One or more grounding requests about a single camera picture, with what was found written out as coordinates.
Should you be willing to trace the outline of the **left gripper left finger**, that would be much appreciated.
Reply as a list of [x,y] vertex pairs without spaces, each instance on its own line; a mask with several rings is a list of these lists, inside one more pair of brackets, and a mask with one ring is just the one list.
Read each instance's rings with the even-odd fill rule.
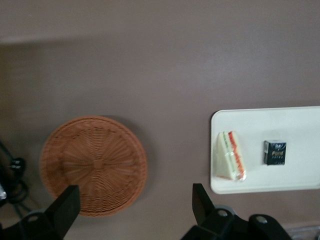
[[80,189],[68,186],[44,211],[34,211],[21,221],[23,240],[62,240],[81,210]]

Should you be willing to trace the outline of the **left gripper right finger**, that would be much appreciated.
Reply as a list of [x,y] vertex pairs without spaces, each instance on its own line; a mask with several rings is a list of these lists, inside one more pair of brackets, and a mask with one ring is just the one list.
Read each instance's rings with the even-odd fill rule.
[[192,185],[192,211],[196,225],[183,240],[247,240],[248,223],[226,205],[214,205],[201,183]]

